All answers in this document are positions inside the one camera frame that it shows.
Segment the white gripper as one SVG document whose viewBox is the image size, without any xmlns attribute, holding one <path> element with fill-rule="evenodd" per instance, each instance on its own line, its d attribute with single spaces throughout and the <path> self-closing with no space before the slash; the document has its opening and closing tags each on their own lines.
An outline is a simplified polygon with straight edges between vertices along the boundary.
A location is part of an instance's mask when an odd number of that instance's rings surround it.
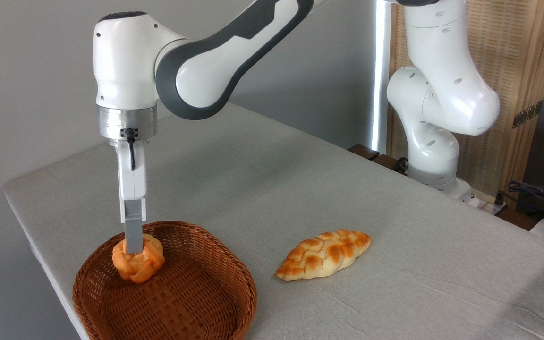
<svg viewBox="0 0 544 340">
<path fill-rule="evenodd" d="M 119 201 L 121 222 L 124 224 L 128 255 L 143 251 L 143 222 L 145 221 L 146 171 L 145 148 L 142 140 L 133 143 L 133 151 L 126 140 L 117 141 Z"/>
</svg>

